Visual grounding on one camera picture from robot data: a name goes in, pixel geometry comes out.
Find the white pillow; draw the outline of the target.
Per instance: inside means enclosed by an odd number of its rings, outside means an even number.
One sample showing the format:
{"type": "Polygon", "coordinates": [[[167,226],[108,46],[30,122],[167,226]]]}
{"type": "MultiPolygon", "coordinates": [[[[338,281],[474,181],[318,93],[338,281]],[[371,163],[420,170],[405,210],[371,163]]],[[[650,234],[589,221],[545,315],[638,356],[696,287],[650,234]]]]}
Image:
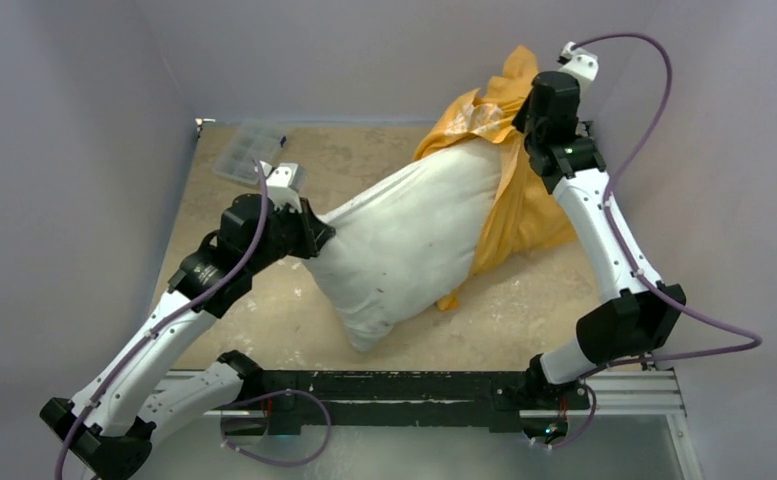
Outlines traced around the white pillow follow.
{"type": "Polygon", "coordinates": [[[335,234],[304,265],[354,349],[373,349],[468,278],[501,173],[499,147],[477,138],[408,164],[322,216],[335,234]]]}

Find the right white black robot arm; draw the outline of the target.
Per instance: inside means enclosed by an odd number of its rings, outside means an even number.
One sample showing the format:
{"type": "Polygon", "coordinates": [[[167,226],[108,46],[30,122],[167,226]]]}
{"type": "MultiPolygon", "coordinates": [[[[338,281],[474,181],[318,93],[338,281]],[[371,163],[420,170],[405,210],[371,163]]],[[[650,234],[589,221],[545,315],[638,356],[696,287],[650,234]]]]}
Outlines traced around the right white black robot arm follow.
{"type": "Polygon", "coordinates": [[[589,257],[601,301],[577,322],[573,340],[530,360],[519,391],[540,407],[599,367],[663,346],[679,313],[662,297],[686,301],[680,286],[665,284],[644,260],[607,190],[610,176],[594,140],[578,134],[580,96],[574,75],[542,72],[513,121],[532,170],[589,257]]]}

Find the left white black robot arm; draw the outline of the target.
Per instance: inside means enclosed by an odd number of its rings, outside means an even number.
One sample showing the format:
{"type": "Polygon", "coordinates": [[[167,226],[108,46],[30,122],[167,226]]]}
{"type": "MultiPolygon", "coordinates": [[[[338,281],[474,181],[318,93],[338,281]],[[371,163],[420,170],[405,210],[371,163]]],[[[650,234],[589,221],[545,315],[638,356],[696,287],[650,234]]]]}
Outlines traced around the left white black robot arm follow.
{"type": "Polygon", "coordinates": [[[222,354],[207,370],[168,392],[155,387],[194,341],[253,286],[253,278],[278,260],[311,259],[336,234],[311,210],[264,195],[245,194],[227,208],[168,282],[153,313],[118,356],[72,398],[51,398],[41,419],[61,439],[54,476],[63,476],[74,454],[97,479],[129,479],[171,432],[209,409],[248,409],[268,403],[291,409],[311,393],[282,385],[237,351],[222,354]]]}

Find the orange Mickey Mouse pillowcase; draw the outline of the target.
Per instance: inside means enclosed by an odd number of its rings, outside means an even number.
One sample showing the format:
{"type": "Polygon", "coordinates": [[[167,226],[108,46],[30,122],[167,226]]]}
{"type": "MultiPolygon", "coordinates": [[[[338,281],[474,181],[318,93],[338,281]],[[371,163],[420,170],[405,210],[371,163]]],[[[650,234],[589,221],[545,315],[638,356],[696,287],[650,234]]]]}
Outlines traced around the orange Mickey Mouse pillowcase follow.
{"type": "Polygon", "coordinates": [[[415,163],[477,139],[495,148],[500,180],[467,278],[494,269],[512,254],[553,248],[576,239],[564,211],[530,168],[523,140],[511,125],[538,73],[535,54],[524,45],[517,46],[485,90],[466,92],[446,108],[411,157],[415,163]]]}

